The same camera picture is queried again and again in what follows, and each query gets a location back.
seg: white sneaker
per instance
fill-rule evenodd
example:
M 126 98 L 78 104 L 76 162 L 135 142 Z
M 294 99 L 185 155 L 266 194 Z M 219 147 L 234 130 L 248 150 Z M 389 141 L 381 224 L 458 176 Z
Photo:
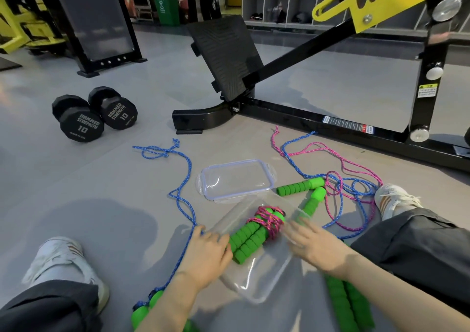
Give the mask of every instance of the white sneaker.
M 402 212 L 422 207 L 418 197 L 408 194 L 403 188 L 387 183 L 380 186 L 374 196 L 382 220 L 389 219 Z
M 75 267 L 78 268 L 76 273 L 72 270 L 72 276 L 67 276 L 69 270 L 64 269 L 68 264 L 75 264 Z M 32 287 L 38 283 L 37 280 L 41 275 L 43 275 L 40 279 L 42 282 L 58 279 L 97 285 L 98 313 L 108 302 L 109 288 L 98 278 L 93 268 L 85 260 L 83 249 L 75 240 L 67 237 L 53 237 L 39 247 L 36 258 L 23 277 L 22 283 Z

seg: dumbbell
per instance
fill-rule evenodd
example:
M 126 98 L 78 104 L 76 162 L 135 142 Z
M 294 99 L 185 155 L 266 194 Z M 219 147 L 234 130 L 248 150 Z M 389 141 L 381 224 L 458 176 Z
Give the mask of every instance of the dumbbell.
M 52 103 L 52 114 L 59 121 L 62 132 L 77 142 L 91 142 L 103 134 L 104 123 L 100 115 L 79 96 L 57 97 Z
M 88 95 L 88 103 L 111 128 L 123 130 L 132 127 L 137 120 L 134 104 L 110 87 L 94 88 Z

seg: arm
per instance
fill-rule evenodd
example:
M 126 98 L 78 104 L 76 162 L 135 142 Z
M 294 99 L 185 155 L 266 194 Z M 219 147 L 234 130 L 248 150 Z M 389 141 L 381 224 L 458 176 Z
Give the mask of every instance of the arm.
M 181 332 L 197 294 L 217 279 L 232 259 L 229 236 L 197 226 L 173 280 L 136 332 Z
M 302 219 L 285 225 L 294 254 L 353 284 L 404 332 L 470 331 L 470 319 L 379 268 L 328 231 Z

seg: yellow gym machine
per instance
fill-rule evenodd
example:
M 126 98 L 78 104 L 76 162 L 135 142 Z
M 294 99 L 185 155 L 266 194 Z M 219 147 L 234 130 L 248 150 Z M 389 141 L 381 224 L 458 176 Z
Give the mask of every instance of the yellow gym machine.
M 21 47 L 30 54 L 64 55 L 66 41 L 42 0 L 0 0 L 0 53 Z
M 215 79 L 212 86 L 216 92 L 221 92 L 223 102 L 211 108 L 173 111 L 173 124 L 178 134 L 202 133 L 241 114 L 470 172 L 468 148 L 430 139 L 429 134 L 451 34 L 465 21 L 470 0 L 325 0 L 313 10 L 315 21 L 325 21 L 345 11 L 350 18 L 266 65 L 261 61 L 243 19 L 239 16 L 221 18 L 220 10 L 214 6 L 216 1 L 200 0 L 201 13 L 207 21 L 188 24 L 188 30 L 194 39 L 191 48 L 197 56 L 203 56 Z M 421 65 L 414 93 L 410 93 L 410 97 L 414 97 L 413 109 L 403 132 L 255 98 L 258 82 L 421 2 L 426 2 L 430 18 L 426 25 L 428 35 L 423 51 L 417 57 Z M 465 140 L 470 145 L 470 129 Z

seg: warning label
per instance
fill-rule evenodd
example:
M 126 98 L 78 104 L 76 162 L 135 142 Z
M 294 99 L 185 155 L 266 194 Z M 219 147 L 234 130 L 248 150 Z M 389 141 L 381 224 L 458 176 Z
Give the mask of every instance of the warning label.
M 333 125 L 336 125 L 338 127 L 357 130 L 358 132 L 362 132 L 362 133 L 367 133 L 367 134 L 373 134 L 374 133 L 374 128 L 370 125 L 351 122 L 351 121 L 345 121 L 344 119 L 330 117 L 328 115 L 326 115 L 323 118 L 322 122 L 326 123 L 326 124 L 333 124 Z
M 438 93 L 438 84 L 421 85 L 418 89 L 418 98 L 434 97 Z

